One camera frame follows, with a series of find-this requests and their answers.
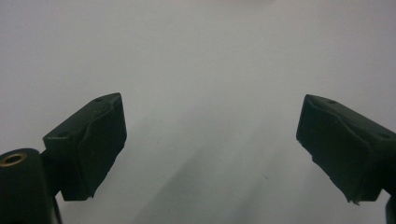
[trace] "clamp jaw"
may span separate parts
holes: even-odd
[[[334,100],[306,95],[297,140],[349,202],[376,201],[382,189],[396,196],[396,133]],[[395,207],[389,200],[388,224]]]
[[[96,98],[44,136],[46,150],[21,148],[0,156],[1,223],[62,223],[55,195],[85,201],[124,147],[119,93]]]

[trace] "screw hole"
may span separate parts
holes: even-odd
[[[7,167],[20,163],[26,159],[26,154],[17,153],[13,155],[9,155],[0,161],[0,166]]]
[[[68,132],[62,132],[58,134],[58,137],[66,137],[67,135],[69,135]]]

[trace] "gray background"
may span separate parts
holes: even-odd
[[[385,223],[295,140],[304,95],[396,131],[393,0],[0,1],[0,152],[119,91],[128,140],[64,223]]]

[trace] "brass screw hole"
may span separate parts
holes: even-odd
[[[0,166],[2,167],[8,167],[8,166],[13,166],[15,164],[20,163],[21,161],[24,161],[26,159],[26,154],[24,153],[16,153],[9,155],[2,160],[0,160]]]

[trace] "gray surface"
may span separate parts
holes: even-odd
[[[123,95],[128,140],[64,223],[385,223],[295,140],[306,93],[396,131],[393,0],[0,2],[0,151]]]

